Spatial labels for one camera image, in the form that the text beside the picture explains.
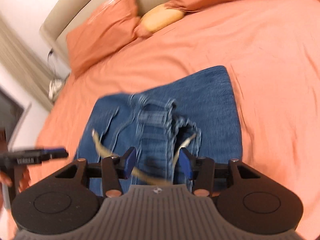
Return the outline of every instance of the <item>finger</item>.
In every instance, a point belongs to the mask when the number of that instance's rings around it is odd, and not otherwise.
[[[26,190],[27,188],[29,188],[30,186],[26,187],[26,188],[21,188],[19,187],[19,192],[21,193],[22,191]]]
[[[29,183],[28,183],[27,180],[24,180],[24,179],[20,180],[19,188],[20,188],[21,190],[25,190],[25,189],[28,188],[28,187],[29,187]]]
[[[31,181],[31,177],[30,177],[30,172],[29,170],[26,170],[24,173],[23,173],[23,178],[27,181]]]
[[[2,171],[0,171],[0,183],[4,183],[9,187],[12,186],[11,179]]]
[[[215,192],[212,192],[212,197],[217,197],[220,195],[221,192],[219,191],[215,191]]]

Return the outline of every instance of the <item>denim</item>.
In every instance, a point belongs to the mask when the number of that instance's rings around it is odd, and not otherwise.
[[[100,161],[94,142],[95,129],[102,145],[117,155],[134,146],[136,167],[146,174],[174,184],[187,181],[179,163],[172,169],[173,155],[181,143],[196,133],[187,147],[193,156],[206,156],[217,163],[241,159],[241,129],[228,73],[215,66],[168,85],[139,94],[116,94],[100,98],[79,143],[76,158]],[[136,177],[120,181],[127,192],[131,184],[144,184]],[[90,190],[102,195],[101,179],[90,179]]]

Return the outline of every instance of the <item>jeans pocket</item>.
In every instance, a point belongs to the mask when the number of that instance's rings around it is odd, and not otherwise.
[[[92,112],[89,121],[84,129],[81,141],[79,143],[76,157],[87,159],[88,163],[97,163],[100,161],[100,156],[96,151],[94,141],[92,139],[92,130],[95,130],[100,137],[100,142],[103,136],[108,132],[108,128],[112,119],[117,115],[119,108],[115,108],[103,113]],[[89,189],[96,195],[102,195],[101,179],[90,179]]]
[[[145,98],[138,114],[137,137],[139,150],[137,167],[144,173],[155,178],[167,179],[175,184],[187,184],[180,169],[173,169],[173,156],[183,141],[195,134],[195,138],[187,147],[194,155],[198,155],[201,131],[191,120],[175,113],[176,102],[148,100]],[[134,178],[133,184],[145,184]]]

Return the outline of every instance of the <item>orange duvet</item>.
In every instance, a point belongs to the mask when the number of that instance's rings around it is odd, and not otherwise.
[[[32,167],[33,182],[74,157],[96,100],[135,93],[224,65],[234,89],[243,160],[294,191],[304,214],[297,232],[320,234],[320,2],[239,0],[187,15],[71,74],[38,138],[65,146],[67,161]]]

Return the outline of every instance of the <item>human hand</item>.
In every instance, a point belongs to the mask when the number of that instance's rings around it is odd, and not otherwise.
[[[25,171],[23,172],[23,177],[20,180],[19,183],[19,191],[22,192],[26,188],[29,187],[29,182],[30,182],[30,174],[29,170],[26,168]],[[2,171],[0,171],[0,184],[6,184],[8,187],[12,186],[12,181],[11,179]],[[3,196],[2,196],[2,190],[1,190],[1,185],[0,185],[0,210],[2,209],[3,206]]]

